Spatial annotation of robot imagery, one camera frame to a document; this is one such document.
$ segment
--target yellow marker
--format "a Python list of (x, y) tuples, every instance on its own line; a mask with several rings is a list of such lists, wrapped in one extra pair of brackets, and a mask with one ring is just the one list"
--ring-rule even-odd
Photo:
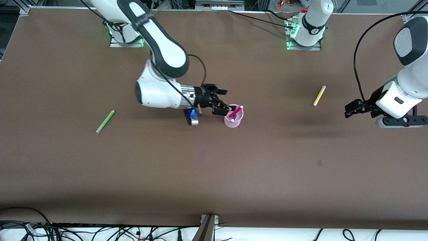
[(325, 85), (321, 88), (320, 93), (318, 93), (318, 96), (314, 101), (314, 106), (317, 106), (318, 101), (320, 101), (320, 98), (321, 98), (322, 94), (324, 93), (325, 88), (326, 88)]

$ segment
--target brown table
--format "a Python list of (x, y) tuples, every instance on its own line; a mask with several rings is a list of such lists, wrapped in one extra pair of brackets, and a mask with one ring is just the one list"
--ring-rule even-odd
[[(245, 106), (230, 129), (209, 110), (189, 127), (181, 110), (140, 106), (134, 82), (149, 48), (109, 48), (89, 10), (32, 9), (0, 65), (0, 205), (68, 223), (188, 225), (216, 213), (229, 226), (426, 229), (428, 127), (383, 130), (369, 114), (343, 114), (359, 98), (355, 44), (382, 17), (333, 15), (322, 51), (287, 51), (281, 27), (225, 11), (160, 12), (165, 30), (205, 61), (207, 83)], [(387, 21), (361, 45), (367, 96), (401, 69), (392, 47), (400, 26)], [(179, 81), (201, 79), (191, 58)]]

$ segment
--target pink cup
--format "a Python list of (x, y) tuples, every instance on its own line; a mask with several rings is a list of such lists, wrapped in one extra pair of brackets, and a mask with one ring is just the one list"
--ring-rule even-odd
[[(238, 108), (240, 105), (231, 104), (229, 106), (236, 106), (236, 108)], [(239, 124), (241, 123), (242, 117), (244, 117), (244, 109), (242, 109), (242, 110), (238, 111), (238, 113), (236, 113), (236, 118), (235, 118), (235, 121), (233, 121), (233, 122), (229, 118), (229, 115), (232, 112), (233, 111), (229, 111), (227, 113), (227, 115), (224, 117), (224, 123), (230, 128), (235, 128), (235, 127), (239, 126)]]

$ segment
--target green marker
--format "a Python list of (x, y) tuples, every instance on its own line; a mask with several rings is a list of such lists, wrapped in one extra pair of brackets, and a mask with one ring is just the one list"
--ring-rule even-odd
[(100, 127), (98, 127), (98, 129), (95, 132), (99, 133), (104, 128), (104, 126), (107, 124), (107, 122), (110, 120), (110, 118), (113, 115), (114, 115), (114, 111), (111, 111), (110, 114), (108, 114), (106, 119), (103, 121), (103, 123), (100, 125)]

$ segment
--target brown tabletop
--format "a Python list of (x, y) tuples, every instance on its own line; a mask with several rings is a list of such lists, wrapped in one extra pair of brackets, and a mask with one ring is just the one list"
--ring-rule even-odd
[[(384, 15), (333, 15), (322, 51), (288, 51), (283, 28), (226, 11), (156, 17), (204, 60), (206, 82), (229, 90), (222, 99), (245, 106), (241, 125), (206, 109), (189, 127), (181, 110), (139, 105), (147, 46), (110, 48), (89, 10), (32, 9), (0, 65), (2, 207), (67, 223), (188, 225), (215, 213), (229, 226), (428, 228), (428, 127), (385, 130), (369, 114), (343, 114), (359, 98), (356, 42)], [(367, 97), (402, 67), (400, 26), (389, 20), (361, 45)], [(178, 81), (202, 75), (191, 58)], [(428, 114), (428, 102), (418, 107)]]

